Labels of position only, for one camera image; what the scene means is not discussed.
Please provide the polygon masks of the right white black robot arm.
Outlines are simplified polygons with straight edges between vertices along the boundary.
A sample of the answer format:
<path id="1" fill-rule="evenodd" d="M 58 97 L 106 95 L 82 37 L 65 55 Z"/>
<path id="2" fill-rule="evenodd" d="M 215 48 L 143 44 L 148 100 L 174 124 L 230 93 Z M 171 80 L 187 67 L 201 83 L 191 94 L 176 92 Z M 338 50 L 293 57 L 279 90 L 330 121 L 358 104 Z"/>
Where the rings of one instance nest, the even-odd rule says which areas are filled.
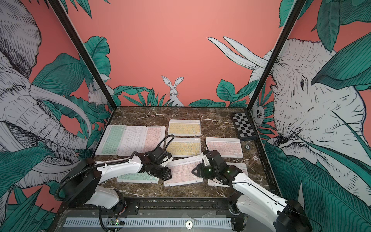
<path id="1" fill-rule="evenodd" d="M 294 200 L 281 198 L 258 185 L 241 169 L 222 162 L 219 165 L 201 163 L 192 174 L 203 179 L 217 179 L 233 188 L 238 197 L 232 207 L 252 216 L 274 232 L 311 232 L 313 227 L 302 206 Z"/>

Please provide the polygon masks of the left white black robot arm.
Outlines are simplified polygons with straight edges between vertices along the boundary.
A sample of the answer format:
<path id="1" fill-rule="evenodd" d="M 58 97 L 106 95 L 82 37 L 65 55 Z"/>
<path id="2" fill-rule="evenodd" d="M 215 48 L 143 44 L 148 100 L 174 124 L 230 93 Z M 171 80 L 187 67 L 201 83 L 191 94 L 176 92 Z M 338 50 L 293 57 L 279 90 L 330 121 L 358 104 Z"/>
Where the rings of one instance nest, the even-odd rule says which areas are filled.
<path id="1" fill-rule="evenodd" d="M 125 198 L 117 189 L 108 189 L 101 183 L 110 179 L 137 173 L 147 173 L 164 181 L 172 178 L 171 169 L 166 165 L 172 161 L 171 153 L 162 148 L 139 153 L 129 158 L 95 162 L 91 158 L 81 161 L 61 181 L 54 198 L 66 202 L 68 207 L 95 205 L 122 214 L 127 208 Z"/>

